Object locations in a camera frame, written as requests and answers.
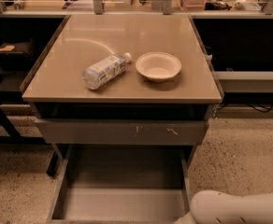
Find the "open drawer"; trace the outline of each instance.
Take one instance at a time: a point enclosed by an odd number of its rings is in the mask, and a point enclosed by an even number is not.
[[[188,212],[188,148],[70,146],[48,223],[176,221]]]

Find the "workbench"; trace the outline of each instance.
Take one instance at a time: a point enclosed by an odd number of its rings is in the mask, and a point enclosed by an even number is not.
[[[154,83],[137,73],[137,58],[156,51],[180,60],[176,77]],[[96,91],[86,88],[86,67],[124,52],[132,61],[123,74]],[[63,161],[48,222],[183,216],[187,167],[220,90],[187,14],[72,14],[22,97]]]

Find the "scratch on drawer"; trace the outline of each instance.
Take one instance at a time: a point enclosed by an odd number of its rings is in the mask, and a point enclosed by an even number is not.
[[[168,131],[172,132],[174,135],[179,135],[177,132],[175,132],[173,129],[167,128]]]

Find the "drawer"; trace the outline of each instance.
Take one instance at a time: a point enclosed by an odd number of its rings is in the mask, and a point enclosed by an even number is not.
[[[180,147],[70,146],[48,223],[176,221],[189,211],[184,153]]]
[[[47,143],[181,145],[201,144],[207,121],[130,119],[36,119]]]

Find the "bottle cap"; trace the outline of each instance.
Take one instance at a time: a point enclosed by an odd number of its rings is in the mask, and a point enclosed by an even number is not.
[[[129,63],[130,61],[131,61],[131,54],[130,53],[128,53],[128,52],[126,52],[126,53],[124,53],[123,54],[123,57],[124,57],[124,59],[125,59],[125,61],[127,62],[127,63]]]

